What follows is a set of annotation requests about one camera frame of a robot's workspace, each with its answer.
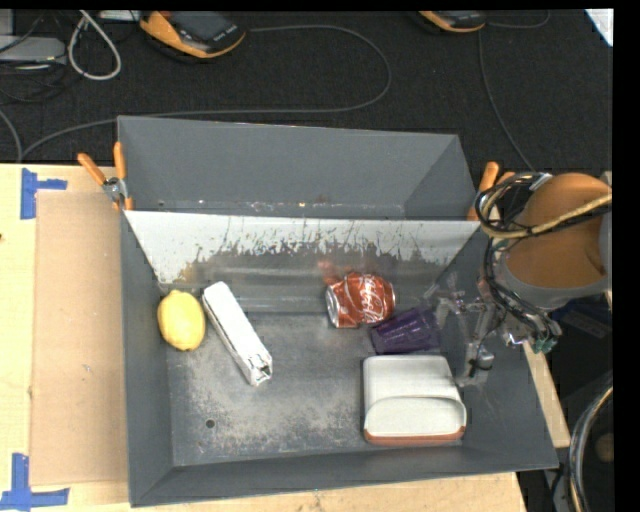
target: white cable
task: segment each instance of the white cable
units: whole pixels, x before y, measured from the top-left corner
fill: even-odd
[[[69,45],[67,46],[69,62],[73,67],[73,69],[75,69],[79,74],[81,74],[86,78],[89,78],[91,80],[111,80],[112,78],[117,76],[118,73],[120,73],[120,69],[122,68],[122,61],[120,59],[120,54],[118,53],[118,50],[115,44],[113,44],[113,41],[111,41],[109,36],[105,33],[104,30],[102,30],[102,27],[91,17],[91,15],[87,11],[84,11],[82,9],[79,9],[79,10],[82,13],[82,18],[78,22],[78,25],[76,25],[76,28],[73,31],[73,34],[71,36],[71,40],[69,41]],[[107,75],[92,75],[88,73],[76,63],[75,57],[73,56],[73,50],[76,46],[76,43],[78,42],[78,36],[80,35],[81,31],[85,30],[89,26],[89,24],[93,26],[96,32],[100,34],[100,37],[102,37],[102,39],[104,39],[104,41],[109,45],[109,48],[113,52],[113,56],[116,59],[116,68]]]

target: blue tape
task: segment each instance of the blue tape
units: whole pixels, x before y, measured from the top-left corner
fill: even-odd
[[[0,497],[0,510],[29,512],[32,507],[55,507],[67,504],[69,488],[51,492],[31,492],[29,457],[14,453],[11,464],[11,490],[3,491]]]
[[[48,179],[38,181],[38,175],[29,171],[27,168],[22,169],[22,190],[20,202],[20,218],[33,219],[36,216],[36,192],[41,189],[50,190],[66,190],[67,182],[65,180]]]

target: black carpet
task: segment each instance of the black carpet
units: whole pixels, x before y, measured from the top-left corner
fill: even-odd
[[[16,10],[18,34],[38,12]],[[582,9],[485,12],[488,26],[471,34],[428,30],[416,11],[224,13],[247,38],[231,54],[193,65],[157,51],[136,25],[109,23],[122,57],[118,76],[94,81],[70,67],[15,76],[5,68],[0,109],[24,162],[75,162],[83,151],[111,164],[110,119],[211,111],[181,117],[454,133],[476,185],[488,160],[511,170],[610,170],[613,49],[591,18]],[[36,33],[67,42],[79,19],[78,11],[47,11]],[[292,26],[306,28],[255,31]],[[90,73],[114,69],[92,29],[75,55]],[[106,123],[74,128],[96,121]],[[63,130],[70,131],[56,135]],[[18,158],[0,122],[0,160]]]

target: wooden table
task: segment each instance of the wooden table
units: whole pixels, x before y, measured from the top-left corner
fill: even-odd
[[[21,170],[40,180],[67,180],[64,194],[99,190],[77,165],[0,164],[0,491],[10,487],[11,454],[29,454],[30,384],[34,322],[34,267],[37,219],[20,220]],[[102,168],[114,176],[111,168]],[[556,448],[569,446],[570,433],[542,355],[526,355]],[[70,483],[66,510],[130,510],[125,482]],[[34,491],[58,489],[38,487]],[[167,505],[153,510],[208,511],[387,511],[474,512],[526,511],[515,473],[456,477],[410,483],[318,490],[249,497],[192,505]]]

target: clamp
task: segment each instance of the clamp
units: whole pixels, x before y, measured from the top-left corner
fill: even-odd
[[[104,173],[96,165],[93,159],[87,153],[78,153],[78,162],[91,175],[94,181],[102,187],[102,190],[113,201],[114,208],[119,210],[133,210],[133,198],[129,195],[127,183],[127,170],[124,164],[124,155],[122,154],[122,144],[116,142],[113,146],[113,159],[116,168],[116,176],[107,179]]]

